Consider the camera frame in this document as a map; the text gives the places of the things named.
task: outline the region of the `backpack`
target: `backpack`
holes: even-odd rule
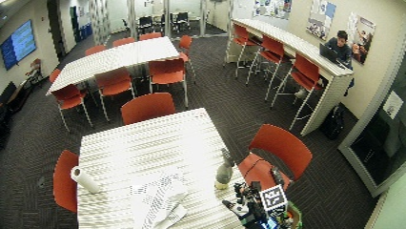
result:
[[[339,104],[329,112],[329,115],[327,116],[327,119],[320,126],[320,130],[331,140],[335,140],[339,138],[343,129],[344,129],[344,106]]]

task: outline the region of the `stack of papers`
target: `stack of papers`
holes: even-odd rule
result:
[[[131,186],[135,228],[171,227],[187,215],[180,205],[188,191],[178,168],[139,177]]]

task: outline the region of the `blue screen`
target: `blue screen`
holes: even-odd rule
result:
[[[34,29],[28,20],[2,44],[6,69],[8,70],[36,48]]]

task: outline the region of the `bar stool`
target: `bar stool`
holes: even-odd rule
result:
[[[275,106],[279,95],[285,94],[285,93],[281,93],[281,88],[285,86],[285,82],[287,82],[287,79],[288,79],[289,75],[292,76],[292,78],[295,79],[297,84],[308,91],[308,96],[304,100],[304,103],[300,107],[300,110],[296,113],[295,119],[293,119],[291,127],[289,127],[289,130],[292,130],[296,121],[300,120],[300,119],[304,119],[304,118],[307,118],[308,116],[312,115],[312,114],[308,114],[308,115],[300,117],[300,114],[303,112],[303,109],[304,109],[305,105],[308,105],[311,107],[311,109],[313,110],[313,107],[311,106],[308,101],[309,101],[309,98],[312,96],[313,91],[321,90],[323,87],[317,84],[319,79],[320,79],[319,66],[315,65],[309,61],[309,59],[307,59],[300,53],[296,53],[295,64],[293,64],[293,66],[289,70],[289,73],[288,73],[287,77],[284,78],[284,81],[280,84],[277,93],[275,95],[275,99],[272,101],[271,108],[273,108],[273,106]]]
[[[245,51],[245,47],[247,46],[257,46],[259,42],[256,42],[255,40],[252,40],[249,38],[249,32],[248,32],[247,28],[237,25],[237,24],[233,24],[233,36],[232,36],[231,41],[233,41],[237,45],[243,46],[243,50],[241,50],[241,53],[239,55],[239,60],[237,60],[237,69],[236,69],[236,78],[237,78],[239,77],[239,69],[245,68],[245,67],[240,67],[240,60],[241,60],[241,56],[243,56],[244,51]],[[227,66],[227,62],[228,62],[228,59],[229,59],[231,41],[229,41],[229,44],[228,44],[224,66]]]
[[[269,87],[268,87],[268,92],[267,92],[267,96],[265,96],[265,100],[268,100],[268,95],[269,95],[269,91],[272,88],[272,83],[273,80],[277,76],[277,71],[279,68],[281,66],[283,63],[288,63],[291,62],[289,57],[285,55],[285,49],[284,49],[284,44],[275,40],[273,38],[271,38],[269,36],[264,35],[263,36],[263,43],[261,43],[261,47],[257,50],[257,54],[256,54],[256,58],[251,67],[251,72],[249,72],[249,76],[247,78],[247,85],[249,85],[249,81],[251,81],[251,76],[252,76],[252,72],[253,72],[253,66],[257,65],[257,69],[260,68],[260,64],[261,64],[261,60],[259,60],[259,55],[261,58],[265,58],[269,62],[268,63],[275,63],[277,65],[276,71],[272,75],[271,81],[269,81]],[[271,66],[268,65],[267,68],[267,74],[265,74],[265,80],[268,78],[268,73],[271,73]]]

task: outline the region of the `paper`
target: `paper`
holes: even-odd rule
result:
[[[392,119],[395,119],[395,117],[399,113],[399,110],[403,107],[403,104],[404,104],[404,100],[397,95],[397,93],[393,91],[389,96],[389,99],[387,100],[387,103],[384,105],[384,111],[392,117]]]
[[[91,178],[91,176],[86,173],[86,171],[75,166],[71,170],[71,178],[91,192],[98,193],[100,191],[100,187]]]
[[[142,184],[131,186],[134,228],[171,227],[187,215],[180,205],[188,193],[180,170],[140,177],[135,182]]]

